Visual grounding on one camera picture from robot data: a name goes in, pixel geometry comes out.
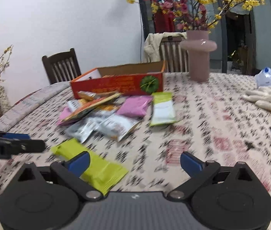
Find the silver oat crisp packet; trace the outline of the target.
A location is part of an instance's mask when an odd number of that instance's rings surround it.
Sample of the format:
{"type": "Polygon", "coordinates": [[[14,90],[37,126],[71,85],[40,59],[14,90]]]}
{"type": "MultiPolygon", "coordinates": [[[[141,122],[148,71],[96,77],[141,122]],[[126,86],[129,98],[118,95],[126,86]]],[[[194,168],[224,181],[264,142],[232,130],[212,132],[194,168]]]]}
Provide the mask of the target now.
{"type": "Polygon", "coordinates": [[[138,119],[113,114],[99,124],[97,131],[120,142],[139,123],[138,119]]]}

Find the silver snack packet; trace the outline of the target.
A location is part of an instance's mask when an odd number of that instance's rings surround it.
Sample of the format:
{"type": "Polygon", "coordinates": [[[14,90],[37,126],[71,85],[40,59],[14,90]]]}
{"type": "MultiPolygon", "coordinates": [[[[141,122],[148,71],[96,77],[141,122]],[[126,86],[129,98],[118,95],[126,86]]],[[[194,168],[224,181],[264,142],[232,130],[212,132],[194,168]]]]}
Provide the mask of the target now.
{"type": "Polygon", "coordinates": [[[98,122],[94,119],[83,119],[71,125],[65,130],[66,135],[75,138],[78,142],[84,143],[93,131],[98,127],[98,122]]]}

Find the wooden chair with jacket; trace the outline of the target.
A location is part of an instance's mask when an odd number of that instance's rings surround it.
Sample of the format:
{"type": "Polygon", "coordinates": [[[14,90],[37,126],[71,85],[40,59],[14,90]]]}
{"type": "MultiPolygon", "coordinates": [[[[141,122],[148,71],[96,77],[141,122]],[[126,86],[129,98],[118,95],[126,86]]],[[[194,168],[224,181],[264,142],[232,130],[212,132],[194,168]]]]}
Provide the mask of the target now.
{"type": "Polygon", "coordinates": [[[188,53],[180,47],[181,36],[168,36],[160,43],[160,58],[166,61],[166,72],[180,73],[188,72],[188,53]]]}

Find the beige jacket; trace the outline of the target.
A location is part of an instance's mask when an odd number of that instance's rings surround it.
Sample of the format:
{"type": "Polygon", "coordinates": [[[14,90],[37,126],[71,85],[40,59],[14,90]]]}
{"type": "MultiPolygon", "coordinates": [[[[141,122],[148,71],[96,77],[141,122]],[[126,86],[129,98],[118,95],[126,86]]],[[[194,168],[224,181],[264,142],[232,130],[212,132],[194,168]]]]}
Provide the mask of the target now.
{"type": "Polygon", "coordinates": [[[158,62],[161,60],[160,44],[161,41],[169,36],[182,37],[187,39],[186,32],[164,32],[164,33],[150,33],[144,43],[144,62],[158,62]]]}

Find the dark wooden chair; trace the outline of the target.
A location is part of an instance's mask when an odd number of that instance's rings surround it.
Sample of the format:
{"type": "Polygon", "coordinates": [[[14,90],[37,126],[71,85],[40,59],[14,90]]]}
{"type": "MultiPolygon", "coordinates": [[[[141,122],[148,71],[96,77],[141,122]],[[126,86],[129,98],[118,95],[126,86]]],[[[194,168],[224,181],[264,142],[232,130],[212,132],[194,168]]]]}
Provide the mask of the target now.
{"type": "Polygon", "coordinates": [[[43,56],[42,63],[50,84],[71,81],[81,75],[74,48],[49,57],[43,56]]]}

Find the pink snack packet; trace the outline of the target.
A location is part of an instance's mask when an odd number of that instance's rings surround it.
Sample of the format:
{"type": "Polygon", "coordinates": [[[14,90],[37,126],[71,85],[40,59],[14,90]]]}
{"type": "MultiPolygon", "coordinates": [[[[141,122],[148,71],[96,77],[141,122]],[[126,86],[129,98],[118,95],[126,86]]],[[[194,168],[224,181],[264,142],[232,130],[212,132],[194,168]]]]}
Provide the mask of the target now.
{"type": "Polygon", "coordinates": [[[56,123],[57,126],[64,125],[65,123],[63,122],[63,120],[64,120],[66,117],[70,116],[70,115],[71,115],[70,109],[69,109],[67,106],[65,106],[64,109],[62,110],[62,112],[61,112],[60,115],[59,115],[58,121],[57,121],[57,123],[56,123]]]}
{"type": "Polygon", "coordinates": [[[131,96],[125,100],[117,111],[118,115],[143,118],[152,101],[152,96],[131,96]]]}

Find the red hanging garment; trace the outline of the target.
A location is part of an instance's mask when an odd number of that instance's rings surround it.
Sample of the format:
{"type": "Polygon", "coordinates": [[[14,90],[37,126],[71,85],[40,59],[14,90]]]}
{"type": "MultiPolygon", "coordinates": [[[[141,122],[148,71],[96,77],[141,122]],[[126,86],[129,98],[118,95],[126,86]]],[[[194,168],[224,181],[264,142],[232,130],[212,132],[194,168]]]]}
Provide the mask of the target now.
{"type": "Polygon", "coordinates": [[[175,26],[173,18],[164,14],[161,10],[153,15],[156,33],[174,32],[175,26]]]}

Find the green white snack packet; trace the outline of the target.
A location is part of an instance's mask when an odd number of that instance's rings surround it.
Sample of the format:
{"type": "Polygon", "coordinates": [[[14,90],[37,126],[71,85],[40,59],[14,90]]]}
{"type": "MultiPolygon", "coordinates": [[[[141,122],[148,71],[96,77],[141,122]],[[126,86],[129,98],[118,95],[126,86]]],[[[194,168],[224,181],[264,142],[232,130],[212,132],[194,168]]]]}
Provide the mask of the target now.
{"type": "Polygon", "coordinates": [[[174,124],[177,122],[176,113],[173,106],[171,92],[154,92],[153,112],[150,126],[160,126],[174,124]]]}

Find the orange snack packet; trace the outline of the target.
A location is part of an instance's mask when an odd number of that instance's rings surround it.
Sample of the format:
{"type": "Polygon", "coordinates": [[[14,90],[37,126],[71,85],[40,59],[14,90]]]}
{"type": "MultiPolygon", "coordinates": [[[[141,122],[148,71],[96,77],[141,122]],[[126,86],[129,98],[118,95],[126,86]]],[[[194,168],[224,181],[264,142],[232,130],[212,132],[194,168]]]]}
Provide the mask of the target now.
{"type": "Polygon", "coordinates": [[[90,102],[85,103],[83,106],[72,112],[68,117],[63,119],[63,122],[69,122],[73,121],[76,119],[81,119],[85,115],[87,115],[90,111],[94,110],[100,105],[103,105],[113,99],[118,98],[121,95],[121,93],[115,93],[112,94],[111,96],[107,97],[101,97],[95,100],[92,100],[90,102]]]}

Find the lime green snack packet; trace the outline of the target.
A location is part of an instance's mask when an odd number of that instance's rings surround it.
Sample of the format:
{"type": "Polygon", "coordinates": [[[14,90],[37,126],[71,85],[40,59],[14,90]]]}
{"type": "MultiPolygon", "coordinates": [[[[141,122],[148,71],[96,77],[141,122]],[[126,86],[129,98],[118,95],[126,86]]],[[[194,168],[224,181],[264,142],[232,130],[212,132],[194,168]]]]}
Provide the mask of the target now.
{"type": "Polygon", "coordinates": [[[128,170],[122,165],[101,158],[76,139],[70,139],[54,146],[51,151],[66,161],[70,161],[82,152],[88,152],[90,160],[82,161],[88,168],[82,174],[78,174],[78,177],[88,182],[104,196],[128,173],[128,170]]]}

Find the patterned tablecloth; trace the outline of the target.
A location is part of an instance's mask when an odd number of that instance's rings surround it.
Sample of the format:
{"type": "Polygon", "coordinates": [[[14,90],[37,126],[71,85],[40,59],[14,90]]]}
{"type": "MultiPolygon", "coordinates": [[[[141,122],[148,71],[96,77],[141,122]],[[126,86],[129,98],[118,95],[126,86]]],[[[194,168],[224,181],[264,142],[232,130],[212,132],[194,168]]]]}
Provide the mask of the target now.
{"type": "MultiPolygon", "coordinates": [[[[164,89],[173,95],[175,124],[151,127],[146,116],[120,142],[94,133],[85,143],[87,149],[128,170],[114,190],[172,190],[188,179],[179,157],[189,151],[223,166],[246,162],[271,195],[271,113],[241,98],[255,89],[254,78],[213,73],[208,83],[194,83],[185,73],[169,73],[163,80],[164,89]]],[[[64,129],[57,126],[58,117],[72,98],[68,82],[51,85],[0,119],[0,130],[28,134],[47,146],[42,154],[0,160],[0,193],[23,163],[46,166],[55,161],[51,148],[67,139],[64,129]]]]}

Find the blue white plastic bag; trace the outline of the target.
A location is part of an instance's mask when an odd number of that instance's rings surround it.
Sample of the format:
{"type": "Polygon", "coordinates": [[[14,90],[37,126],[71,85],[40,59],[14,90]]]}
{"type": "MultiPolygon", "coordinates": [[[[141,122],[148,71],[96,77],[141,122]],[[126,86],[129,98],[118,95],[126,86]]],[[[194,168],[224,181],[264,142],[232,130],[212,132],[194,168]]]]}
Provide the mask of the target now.
{"type": "Polygon", "coordinates": [[[265,67],[255,75],[258,87],[271,86],[271,68],[265,67]]]}

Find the pink glass vase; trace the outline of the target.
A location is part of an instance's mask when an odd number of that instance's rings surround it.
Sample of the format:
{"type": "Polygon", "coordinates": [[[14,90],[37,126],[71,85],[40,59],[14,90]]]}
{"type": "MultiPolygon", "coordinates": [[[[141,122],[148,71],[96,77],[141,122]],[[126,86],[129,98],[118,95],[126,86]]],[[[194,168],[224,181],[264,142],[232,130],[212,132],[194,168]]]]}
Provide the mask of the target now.
{"type": "Polygon", "coordinates": [[[210,52],[217,49],[216,42],[209,39],[209,32],[188,30],[180,47],[188,52],[189,76],[197,82],[207,82],[210,74],[210,52]]]}

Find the speckled ceramic vase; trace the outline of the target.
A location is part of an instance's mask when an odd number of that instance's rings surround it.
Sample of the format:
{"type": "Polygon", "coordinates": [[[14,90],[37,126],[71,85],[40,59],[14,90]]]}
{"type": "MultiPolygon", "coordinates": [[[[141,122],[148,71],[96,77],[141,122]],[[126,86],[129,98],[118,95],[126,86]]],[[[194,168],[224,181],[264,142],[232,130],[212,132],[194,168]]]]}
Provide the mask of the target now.
{"type": "Polygon", "coordinates": [[[11,105],[4,86],[0,82],[0,110],[2,114],[5,114],[11,109],[11,105]]]}

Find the red cardboard snack box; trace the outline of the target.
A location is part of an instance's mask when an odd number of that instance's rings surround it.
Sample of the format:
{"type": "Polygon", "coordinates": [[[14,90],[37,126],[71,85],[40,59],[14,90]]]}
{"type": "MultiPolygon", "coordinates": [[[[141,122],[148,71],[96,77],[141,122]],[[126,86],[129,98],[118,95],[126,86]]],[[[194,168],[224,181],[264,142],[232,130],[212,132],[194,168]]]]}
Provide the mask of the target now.
{"type": "Polygon", "coordinates": [[[88,91],[97,94],[117,91],[127,96],[149,95],[163,91],[167,61],[124,64],[94,68],[70,81],[73,95],[88,91]]]}

